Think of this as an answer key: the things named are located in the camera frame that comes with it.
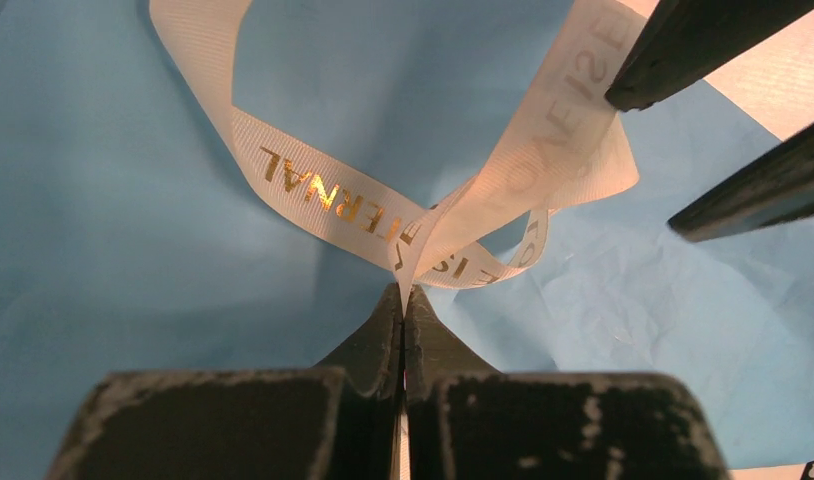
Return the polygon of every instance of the ribbon with gold lettering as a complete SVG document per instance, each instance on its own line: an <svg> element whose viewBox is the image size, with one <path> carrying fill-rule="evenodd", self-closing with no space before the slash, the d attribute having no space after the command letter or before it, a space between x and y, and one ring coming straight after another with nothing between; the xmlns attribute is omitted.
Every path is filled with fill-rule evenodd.
<svg viewBox="0 0 814 480"><path fill-rule="evenodd" d="M157 33L251 188L304 230L383 268L402 301L414 281L473 288L518 275L545 249L557 209L638 179L604 92L642 30L615 0L575 0L484 167L426 210L233 105L233 65L252 0L151 0ZM477 241L530 211L512 260Z"/></svg>

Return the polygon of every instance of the cream ribbon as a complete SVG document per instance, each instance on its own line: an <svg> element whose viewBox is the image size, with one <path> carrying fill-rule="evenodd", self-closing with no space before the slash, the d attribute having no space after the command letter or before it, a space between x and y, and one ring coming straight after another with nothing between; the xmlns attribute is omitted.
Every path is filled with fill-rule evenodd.
<svg viewBox="0 0 814 480"><path fill-rule="evenodd" d="M615 0L575 0L486 164L430 210L233 105L236 42L250 4L151 0L150 15L257 195L309 233L391 269L405 309L414 281L474 288L522 273L542 255L554 211L638 179L604 92L644 20ZM477 243L528 211L507 264Z"/></svg>

